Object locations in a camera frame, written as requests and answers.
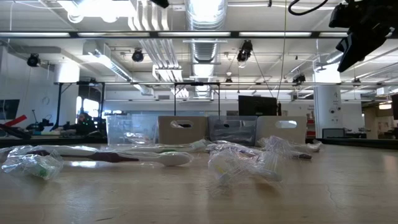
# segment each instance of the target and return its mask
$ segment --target desk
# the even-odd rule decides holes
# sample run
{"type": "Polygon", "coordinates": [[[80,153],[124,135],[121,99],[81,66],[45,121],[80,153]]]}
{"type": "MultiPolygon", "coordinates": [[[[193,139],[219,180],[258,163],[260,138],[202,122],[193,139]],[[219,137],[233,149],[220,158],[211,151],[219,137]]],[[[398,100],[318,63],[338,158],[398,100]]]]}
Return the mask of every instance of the desk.
{"type": "Polygon", "coordinates": [[[294,175],[282,190],[248,177],[231,195],[218,198],[207,192],[208,155],[195,156],[187,167],[65,162],[53,182],[0,173],[1,222],[393,224],[398,220],[397,151],[326,146],[313,162],[292,162],[294,175]]]}

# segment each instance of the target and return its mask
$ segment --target ceiling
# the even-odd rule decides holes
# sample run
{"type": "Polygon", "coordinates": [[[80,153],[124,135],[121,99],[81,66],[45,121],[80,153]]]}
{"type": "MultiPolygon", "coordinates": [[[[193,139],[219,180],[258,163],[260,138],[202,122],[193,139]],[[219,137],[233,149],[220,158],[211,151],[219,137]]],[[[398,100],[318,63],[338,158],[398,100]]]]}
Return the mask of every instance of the ceiling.
{"type": "MultiPolygon", "coordinates": [[[[323,0],[300,1],[298,6],[316,6],[323,0]]],[[[46,9],[37,7],[60,7],[56,2],[48,2],[44,6],[38,1],[26,2],[27,6],[21,3],[12,5],[12,1],[0,1],[0,30],[10,30],[10,12],[12,6],[12,30],[23,31],[111,31],[111,30],[129,30],[127,18],[121,17],[114,23],[106,23],[99,17],[84,18],[78,24],[68,22],[67,12],[64,9],[46,9]]],[[[251,2],[248,0],[229,0],[229,4],[244,4],[251,2]]],[[[331,0],[326,7],[336,6],[340,0],[331,0]]],[[[174,10],[177,6],[183,6],[183,0],[171,0],[175,7],[169,10],[169,26],[172,30],[186,30],[185,11],[174,10]]],[[[306,16],[293,16],[286,13],[283,6],[285,1],[273,0],[273,7],[228,7],[225,30],[263,30],[263,31],[283,31],[285,30],[332,30],[328,27],[331,14],[329,11],[315,11],[306,16]]],[[[335,52],[335,46],[338,39],[254,39],[252,40],[256,58],[252,55],[245,68],[239,68],[234,56],[239,50],[244,39],[228,39],[228,43],[220,44],[218,52],[218,62],[216,65],[213,81],[223,82],[226,78],[226,72],[232,73],[234,82],[263,82],[264,79],[270,82],[279,82],[281,77],[283,82],[291,82],[295,73],[290,73],[294,68],[301,65],[300,70],[306,74],[307,81],[312,81],[313,67],[310,60],[315,60],[317,55],[327,55],[335,52]]],[[[26,47],[60,47],[74,57],[87,62],[86,55],[83,55],[82,46],[85,40],[82,39],[12,39],[11,44],[15,46],[26,47]]],[[[136,80],[144,82],[154,82],[152,76],[152,62],[148,56],[141,63],[135,63],[131,60],[131,55],[136,47],[142,47],[137,39],[101,39],[97,40],[98,45],[107,44],[112,50],[112,57],[122,66],[129,70],[136,80]]],[[[178,62],[183,69],[183,77],[191,76],[191,56],[189,44],[184,44],[182,39],[173,40],[178,62]]],[[[341,73],[342,81],[350,81],[354,77],[377,71],[392,65],[398,61],[398,51],[393,51],[383,57],[384,54],[398,46],[398,40],[387,40],[387,42],[365,58],[364,65],[350,69],[341,73]]],[[[50,63],[62,63],[64,58],[59,55],[46,55],[44,60],[50,63]]],[[[117,80],[115,74],[99,63],[85,63],[81,75],[95,77],[99,81],[113,82],[117,80]]],[[[363,77],[362,82],[389,82],[396,81],[398,75],[395,71],[383,73],[380,75],[363,77]]]]}

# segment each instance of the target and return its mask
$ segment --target workbench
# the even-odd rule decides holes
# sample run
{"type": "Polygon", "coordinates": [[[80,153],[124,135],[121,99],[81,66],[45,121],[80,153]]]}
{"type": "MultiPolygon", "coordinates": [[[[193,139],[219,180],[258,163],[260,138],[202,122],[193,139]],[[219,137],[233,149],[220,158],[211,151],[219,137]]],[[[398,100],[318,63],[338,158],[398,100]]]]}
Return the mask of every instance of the workbench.
{"type": "Polygon", "coordinates": [[[1,223],[391,223],[398,151],[326,146],[276,189],[248,177],[211,197],[208,154],[189,166],[65,161],[45,182],[0,172],[1,223]]]}

